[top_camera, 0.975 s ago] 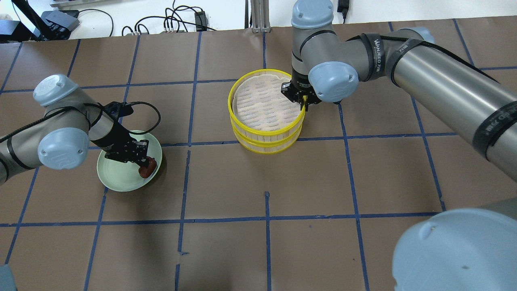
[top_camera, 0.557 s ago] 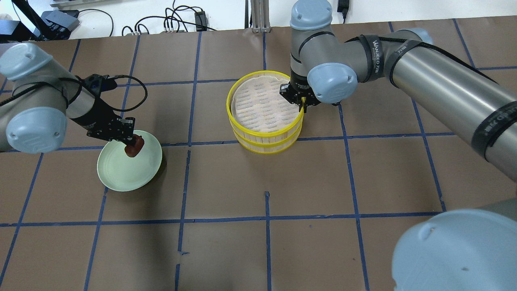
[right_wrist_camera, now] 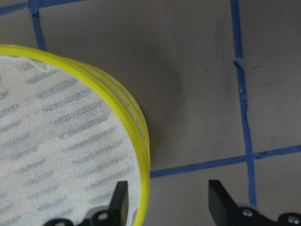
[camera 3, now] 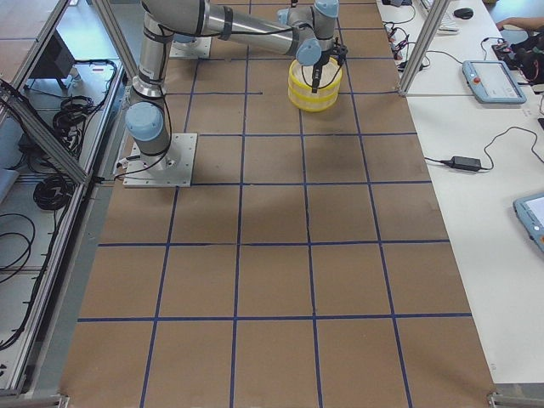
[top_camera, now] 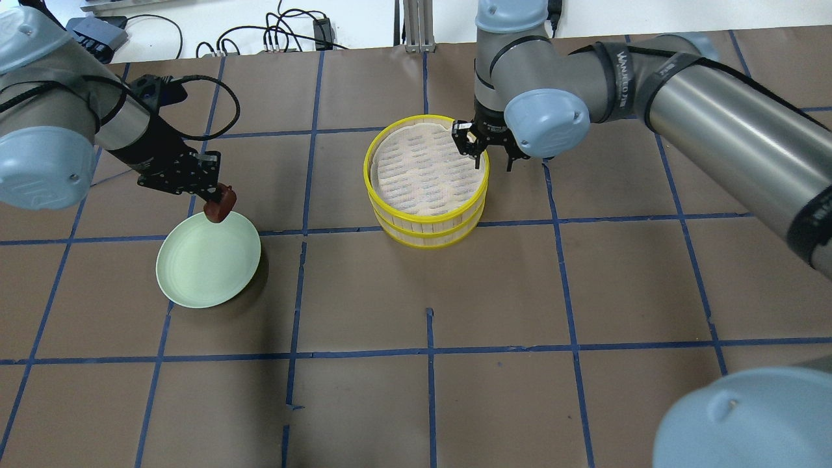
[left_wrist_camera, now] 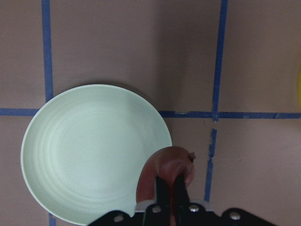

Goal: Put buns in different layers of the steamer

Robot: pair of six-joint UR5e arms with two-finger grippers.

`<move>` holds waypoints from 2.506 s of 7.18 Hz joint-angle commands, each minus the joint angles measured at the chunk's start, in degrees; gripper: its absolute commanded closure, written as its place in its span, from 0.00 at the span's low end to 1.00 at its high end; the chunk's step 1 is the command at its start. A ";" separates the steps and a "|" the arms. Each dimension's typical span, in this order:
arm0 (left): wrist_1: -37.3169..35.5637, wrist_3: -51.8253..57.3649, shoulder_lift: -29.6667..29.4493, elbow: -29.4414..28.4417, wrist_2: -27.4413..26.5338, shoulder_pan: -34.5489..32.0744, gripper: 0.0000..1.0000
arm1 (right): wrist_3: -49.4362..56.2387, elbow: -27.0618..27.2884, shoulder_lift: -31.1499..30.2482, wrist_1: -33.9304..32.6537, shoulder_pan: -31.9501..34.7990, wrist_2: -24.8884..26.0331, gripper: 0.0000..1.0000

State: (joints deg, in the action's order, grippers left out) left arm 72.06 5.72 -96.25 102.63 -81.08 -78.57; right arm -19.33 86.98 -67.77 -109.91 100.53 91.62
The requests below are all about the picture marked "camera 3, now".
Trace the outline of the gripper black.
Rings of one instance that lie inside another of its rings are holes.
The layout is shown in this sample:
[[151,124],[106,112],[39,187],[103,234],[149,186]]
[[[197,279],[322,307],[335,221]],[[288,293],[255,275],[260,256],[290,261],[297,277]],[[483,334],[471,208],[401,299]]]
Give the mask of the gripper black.
[[312,68],[311,92],[319,90],[322,67],[326,65],[334,49],[334,42],[309,42],[309,63]]

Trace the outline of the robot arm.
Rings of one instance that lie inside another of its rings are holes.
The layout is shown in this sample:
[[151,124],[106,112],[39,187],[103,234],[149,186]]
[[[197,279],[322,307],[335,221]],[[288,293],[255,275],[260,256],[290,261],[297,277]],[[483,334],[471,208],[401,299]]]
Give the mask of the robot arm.
[[145,1],[139,71],[125,127],[139,187],[300,186],[311,136],[303,113],[270,85],[297,61],[340,49],[338,3],[291,5],[272,20],[252,4]]

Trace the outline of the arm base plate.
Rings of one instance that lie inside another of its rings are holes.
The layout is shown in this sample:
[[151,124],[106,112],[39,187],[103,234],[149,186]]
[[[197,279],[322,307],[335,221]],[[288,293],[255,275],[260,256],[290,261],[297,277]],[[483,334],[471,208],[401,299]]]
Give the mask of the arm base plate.
[[210,37],[187,37],[180,34],[173,36],[169,57],[171,59],[208,59],[211,50]]
[[139,156],[127,165],[123,185],[127,188],[190,187],[197,145],[196,133],[175,133],[167,154],[160,157],[142,155],[133,142],[131,154]]

